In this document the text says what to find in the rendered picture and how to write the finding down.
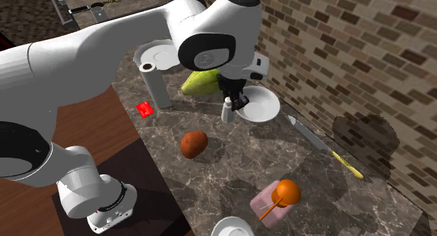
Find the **white salt shaker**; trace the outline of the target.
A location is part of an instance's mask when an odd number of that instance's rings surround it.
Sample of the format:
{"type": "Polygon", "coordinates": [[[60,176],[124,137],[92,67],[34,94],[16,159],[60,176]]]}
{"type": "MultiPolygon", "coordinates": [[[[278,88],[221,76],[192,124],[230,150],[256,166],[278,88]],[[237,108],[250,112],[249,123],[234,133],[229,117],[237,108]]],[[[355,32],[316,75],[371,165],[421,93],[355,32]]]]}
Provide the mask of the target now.
{"type": "Polygon", "coordinates": [[[229,97],[224,99],[222,112],[221,112],[221,120],[224,123],[231,123],[234,121],[234,112],[232,111],[232,102],[229,97]]]}

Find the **grey cup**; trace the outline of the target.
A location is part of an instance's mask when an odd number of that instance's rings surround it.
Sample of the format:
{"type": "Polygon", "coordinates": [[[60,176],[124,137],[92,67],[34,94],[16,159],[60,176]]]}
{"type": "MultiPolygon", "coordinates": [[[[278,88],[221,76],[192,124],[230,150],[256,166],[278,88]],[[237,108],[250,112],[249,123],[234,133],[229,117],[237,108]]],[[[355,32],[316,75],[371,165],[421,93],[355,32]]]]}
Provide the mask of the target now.
{"type": "Polygon", "coordinates": [[[104,8],[101,6],[92,7],[90,9],[90,12],[91,12],[93,18],[95,19],[96,23],[100,23],[100,22],[103,22],[103,21],[108,19],[107,15],[104,11],[104,8]]]}

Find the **dark robot stand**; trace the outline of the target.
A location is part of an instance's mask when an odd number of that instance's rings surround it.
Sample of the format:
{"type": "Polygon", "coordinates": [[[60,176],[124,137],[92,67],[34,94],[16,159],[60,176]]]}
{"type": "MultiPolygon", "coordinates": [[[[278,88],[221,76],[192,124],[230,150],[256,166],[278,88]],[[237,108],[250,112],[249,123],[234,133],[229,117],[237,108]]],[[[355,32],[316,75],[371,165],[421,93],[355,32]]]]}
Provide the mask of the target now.
{"type": "Polygon", "coordinates": [[[100,174],[133,185],[137,201],[133,214],[97,234],[86,219],[69,218],[56,193],[52,196],[61,236],[184,236],[190,226],[143,141],[138,139],[97,166],[100,174]]]}

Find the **red square card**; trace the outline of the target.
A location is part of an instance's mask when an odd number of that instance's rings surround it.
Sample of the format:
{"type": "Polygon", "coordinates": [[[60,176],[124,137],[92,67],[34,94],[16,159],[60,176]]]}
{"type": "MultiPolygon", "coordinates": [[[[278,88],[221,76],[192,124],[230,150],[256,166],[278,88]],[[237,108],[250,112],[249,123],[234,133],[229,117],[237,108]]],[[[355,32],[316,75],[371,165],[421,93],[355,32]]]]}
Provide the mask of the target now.
{"type": "Polygon", "coordinates": [[[136,105],[136,108],[142,118],[147,118],[155,113],[154,109],[147,101],[144,101],[136,105]]]}

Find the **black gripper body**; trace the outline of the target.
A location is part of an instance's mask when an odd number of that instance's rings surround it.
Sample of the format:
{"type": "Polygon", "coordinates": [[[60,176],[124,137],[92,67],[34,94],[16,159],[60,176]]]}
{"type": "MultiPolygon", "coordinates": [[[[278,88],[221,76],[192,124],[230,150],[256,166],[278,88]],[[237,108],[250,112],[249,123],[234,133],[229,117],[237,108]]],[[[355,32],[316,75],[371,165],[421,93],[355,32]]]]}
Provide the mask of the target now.
{"type": "Polygon", "coordinates": [[[237,99],[242,93],[242,88],[246,85],[246,79],[229,79],[222,74],[216,75],[218,86],[223,94],[223,98],[237,99]]]}

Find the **orange ladle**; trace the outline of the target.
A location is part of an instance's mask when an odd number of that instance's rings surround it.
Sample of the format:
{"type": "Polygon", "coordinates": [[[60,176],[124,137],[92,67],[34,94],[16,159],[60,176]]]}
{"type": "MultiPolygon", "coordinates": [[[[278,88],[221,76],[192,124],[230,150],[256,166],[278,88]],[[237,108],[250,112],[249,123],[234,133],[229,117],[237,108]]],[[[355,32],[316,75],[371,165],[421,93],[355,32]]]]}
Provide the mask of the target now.
{"type": "Polygon", "coordinates": [[[259,220],[262,221],[275,207],[278,207],[279,205],[287,207],[298,203],[300,199],[301,190],[299,186],[292,180],[281,180],[272,192],[273,204],[259,218],[259,220]]]}

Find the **white paper towel roll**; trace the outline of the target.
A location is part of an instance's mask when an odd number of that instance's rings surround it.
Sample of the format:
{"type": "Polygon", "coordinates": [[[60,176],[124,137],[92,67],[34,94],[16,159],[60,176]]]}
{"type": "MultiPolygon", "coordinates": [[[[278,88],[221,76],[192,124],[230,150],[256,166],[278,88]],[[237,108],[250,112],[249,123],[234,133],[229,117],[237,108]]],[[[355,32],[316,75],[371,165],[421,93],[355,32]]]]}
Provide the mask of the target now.
{"type": "Polygon", "coordinates": [[[161,71],[152,62],[144,62],[139,65],[141,76],[148,88],[154,104],[160,108],[172,105],[161,71]]]}

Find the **brown potato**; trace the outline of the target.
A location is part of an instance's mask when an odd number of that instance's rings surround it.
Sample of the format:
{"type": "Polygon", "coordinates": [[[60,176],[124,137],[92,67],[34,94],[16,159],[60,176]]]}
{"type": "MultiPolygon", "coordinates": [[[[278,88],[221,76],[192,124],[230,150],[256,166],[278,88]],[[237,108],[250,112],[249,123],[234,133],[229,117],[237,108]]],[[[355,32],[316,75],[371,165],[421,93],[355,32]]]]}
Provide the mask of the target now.
{"type": "Polygon", "coordinates": [[[181,142],[181,153],[185,158],[193,159],[201,154],[208,145],[208,137],[203,131],[187,132],[181,142]]]}

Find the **yellow-green fruit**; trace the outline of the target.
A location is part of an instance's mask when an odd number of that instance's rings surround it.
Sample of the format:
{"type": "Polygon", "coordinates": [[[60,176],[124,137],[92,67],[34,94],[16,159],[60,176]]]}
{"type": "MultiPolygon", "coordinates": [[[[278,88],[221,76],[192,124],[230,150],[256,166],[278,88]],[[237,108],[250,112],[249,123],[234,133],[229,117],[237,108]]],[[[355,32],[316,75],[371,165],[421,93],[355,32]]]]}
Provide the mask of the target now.
{"type": "Polygon", "coordinates": [[[219,71],[193,71],[181,86],[183,95],[199,96],[220,90],[217,75],[219,71]]]}

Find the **white plate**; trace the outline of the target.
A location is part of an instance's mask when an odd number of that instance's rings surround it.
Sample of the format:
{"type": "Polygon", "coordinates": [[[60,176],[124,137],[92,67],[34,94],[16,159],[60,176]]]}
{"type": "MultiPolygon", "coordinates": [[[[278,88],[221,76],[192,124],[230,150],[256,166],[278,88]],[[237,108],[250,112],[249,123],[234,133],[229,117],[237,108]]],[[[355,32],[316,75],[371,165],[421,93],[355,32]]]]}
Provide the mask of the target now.
{"type": "Polygon", "coordinates": [[[154,40],[140,46],[134,53],[133,62],[138,67],[143,63],[152,63],[161,71],[180,64],[177,50],[171,39],[154,40]]]}

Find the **yellow-handled knife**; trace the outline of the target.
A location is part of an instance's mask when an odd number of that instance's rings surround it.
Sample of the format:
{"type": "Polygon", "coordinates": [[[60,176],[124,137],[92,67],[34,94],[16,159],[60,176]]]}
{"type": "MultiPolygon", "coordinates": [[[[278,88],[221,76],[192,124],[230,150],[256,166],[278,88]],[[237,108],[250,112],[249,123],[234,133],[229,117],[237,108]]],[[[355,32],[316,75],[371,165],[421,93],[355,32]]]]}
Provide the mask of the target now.
{"type": "Polygon", "coordinates": [[[358,178],[362,179],[363,174],[360,173],[357,169],[351,166],[345,159],[340,157],[335,151],[333,151],[328,145],[326,145],[322,140],[318,138],[311,130],[306,128],[299,120],[294,118],[293,116],[286,116],[290,123],[301,133],[303,134],[313,145],[315,145],[319,150],[328,151],[332,154],[343,166],[345,166],[352,174],[358,178]]]}

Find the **white bowl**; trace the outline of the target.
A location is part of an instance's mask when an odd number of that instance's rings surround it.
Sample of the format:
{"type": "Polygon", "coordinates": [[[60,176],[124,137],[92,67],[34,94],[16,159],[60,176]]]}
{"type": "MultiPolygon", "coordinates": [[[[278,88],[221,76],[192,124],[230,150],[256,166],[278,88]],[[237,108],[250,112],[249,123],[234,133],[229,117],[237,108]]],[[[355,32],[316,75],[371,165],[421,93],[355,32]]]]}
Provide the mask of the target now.
{"type": "Polygon", "coordinates": [[[255,236],[250,225],[240,217],[228,216],[221,219],[210,236],[255,236]]]}
{"type": "Polygon", "coordinates": [[[237,114],[248,121],[264,123],[277,116],[280,110],[278,97],[263,86],[250,85],[243,88],[243,95],[249,103],[237,110],[237,114]]]}

